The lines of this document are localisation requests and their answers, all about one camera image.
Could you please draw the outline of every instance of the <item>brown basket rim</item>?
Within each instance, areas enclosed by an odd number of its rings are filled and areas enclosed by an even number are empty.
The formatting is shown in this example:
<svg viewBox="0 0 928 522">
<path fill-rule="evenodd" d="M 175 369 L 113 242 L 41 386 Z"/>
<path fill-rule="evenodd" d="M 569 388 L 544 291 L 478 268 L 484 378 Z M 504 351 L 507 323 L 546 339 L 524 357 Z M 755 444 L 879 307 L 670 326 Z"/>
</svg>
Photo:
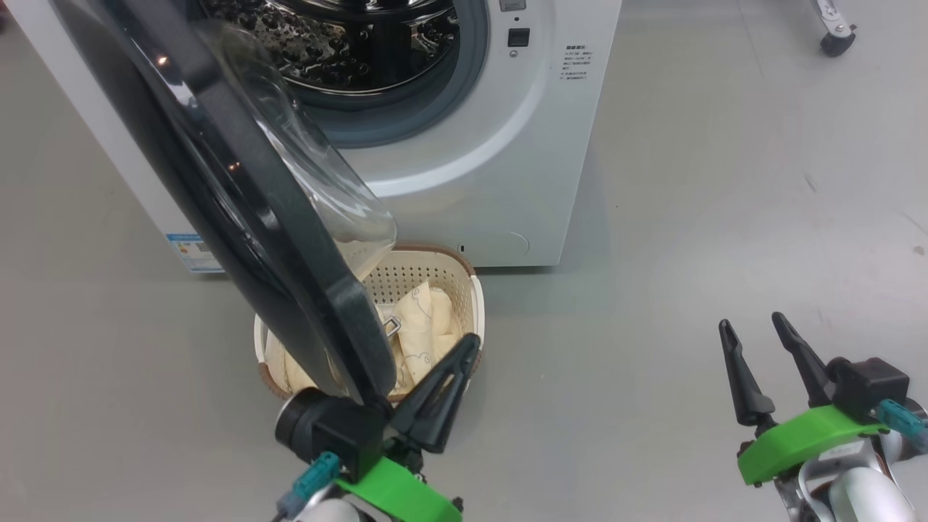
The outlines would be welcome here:
<svg viewBox="0 0 928 522">
<path fill-rule="evenodd" d="M 469 276 L 477 275 L 477 270 L 473 268 L 473 265 L 470 263 L 470 261 L 468 261 L 458 251 L 450 249 L 446 246 L 415 242 L 401 242 L 398 243 L 396 247 L 391 250 L 391 252 L 433 252 L 436 254 L 444 254 L 453 258 L 455 261 L 458 261 L 461 266 L 464 267 L 464 270 L 468 273 Z"/>
<path fill-rule="evenodd" d="M 397 243 L 396 246 L 391 250 L 391 252 L 432 252 L 435 254 L 444 254 L 448 257 L 453 258 L 455 261 L 458 261 L 461 266 L 464 267 L 464 270 L 468 273 L 469 276 L 476 276 L 477 271 L 474 270 L 473 265 L 464 258 L 458 251 L 447 248 L 445 246 L 426 244 L 426 243 L 415 243 L 415 242 L 401 242 Z M 480 362 L 483 360 L 483 346 L 480 347 L 480 350 L 477 351 L 477 360 L 473 363 L 473 369 L 470 370 L 470 375 L 468 380 L 473 378 L 473 375 L 477 372 L 477 369 L 480 368 Z M 287 393 L 283 388 L 277 385 L 274 382 L 274 378 L 271 377 L 271 371 L 267 368 L 266 362 L 258 363 L 258 373 L 261 375 L 261 380 L 264 381 L 264 385 L 271 390 L 271 393 L 276 395 L 279 398 L 284 400 L 292 396 L 291 393 Z M 409 394 L 395 394 L 387 397 L 387 400 L 390 402 L 401 402 Z"/>
</svg>

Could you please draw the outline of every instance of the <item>laundry basket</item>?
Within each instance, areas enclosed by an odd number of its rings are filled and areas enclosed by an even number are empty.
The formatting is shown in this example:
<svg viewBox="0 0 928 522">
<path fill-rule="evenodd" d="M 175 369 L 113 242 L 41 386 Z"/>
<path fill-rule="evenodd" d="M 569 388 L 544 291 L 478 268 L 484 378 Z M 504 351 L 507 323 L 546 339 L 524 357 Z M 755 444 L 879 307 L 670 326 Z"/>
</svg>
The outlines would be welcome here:
<svg viewBox="0 0 928 522">
<path fill-rule="evenodd" d="M 390 317 L 397 301 L 425 280 L 429 281 L 431 287 L 440 288 L 451 298 L 452 314 L 461 325 L 461 331 L 480 336 L 480 352 L 470 373 L 473 375 L 483 356 L 483 289 L 467 259 L 444 247 L 400 245 L 377 264 L 364 279 L 363 284 L 377 309 L 384 317 Z M 261 379 L 274 395 L 288 398 L 290 392 L 274 382 L 264 357 L 268 339 L 273 335 L 261 318 L 255 315 L 254 351 Z M 394 403 L 404 398 L 405 394 L 393 394 L 388 397 Z"/>
</svg>

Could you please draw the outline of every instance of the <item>open door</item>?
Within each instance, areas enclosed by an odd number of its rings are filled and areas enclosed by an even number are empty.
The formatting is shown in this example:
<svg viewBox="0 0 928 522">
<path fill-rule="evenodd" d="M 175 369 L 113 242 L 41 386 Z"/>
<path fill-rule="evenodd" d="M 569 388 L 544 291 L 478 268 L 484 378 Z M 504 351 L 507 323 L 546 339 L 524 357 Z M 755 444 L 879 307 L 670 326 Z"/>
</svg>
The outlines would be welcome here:
<svg viewBox="0 0 928 522">
<path fill-rule="evenodd" d="M 322 391 L 385 396 L 393 356 L 358 279 L 393 247 L 393 218 L 248 33 L 171 2 L 94 8 L 140 79 L 114 105 L 229 277 Z"/>
</svg>

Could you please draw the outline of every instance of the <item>beige towel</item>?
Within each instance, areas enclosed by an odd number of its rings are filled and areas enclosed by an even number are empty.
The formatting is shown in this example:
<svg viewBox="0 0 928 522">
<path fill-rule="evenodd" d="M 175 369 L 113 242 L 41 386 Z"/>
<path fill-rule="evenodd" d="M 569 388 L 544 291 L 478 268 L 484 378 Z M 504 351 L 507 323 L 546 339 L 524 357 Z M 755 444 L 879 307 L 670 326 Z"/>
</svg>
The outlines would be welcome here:
<svg viewBox="0 0 928 522">
<path fill-rule="evenodd" d="M 401 327 L 390 339 L 396 364 L 396 386 L 390 395 L 409 393 L 461 338 L 460 324 L 452 312 L 448 294 L 430 288 L 428 281 L 406 294 L 393 308 Z M 380 309 L 377 314 L 381 323 L 388 319 Z M 272 333 L 267 337 L 264 359 L 271 378 L 283 390 L 293 393 L 316 386 Z"/>
</svg>

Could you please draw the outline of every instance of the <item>button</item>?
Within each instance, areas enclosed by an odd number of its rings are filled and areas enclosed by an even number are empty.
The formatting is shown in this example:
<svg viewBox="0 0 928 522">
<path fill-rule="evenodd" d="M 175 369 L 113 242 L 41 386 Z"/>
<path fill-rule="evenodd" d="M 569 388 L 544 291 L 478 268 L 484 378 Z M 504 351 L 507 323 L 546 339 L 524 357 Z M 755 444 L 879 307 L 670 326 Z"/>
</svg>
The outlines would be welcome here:
<svg viewBox="0 0 928 522">
<path fill-rule="evenodd" d="M 510 47 L 527 47 L 529 29 L 510 29 L 509 46 Z"/>
<path fill-rule="evenodd" d="M 499 0 L 499 10 L 503 11 L 521 11 L 525 9 L 525 0 Z"/>
</svg>

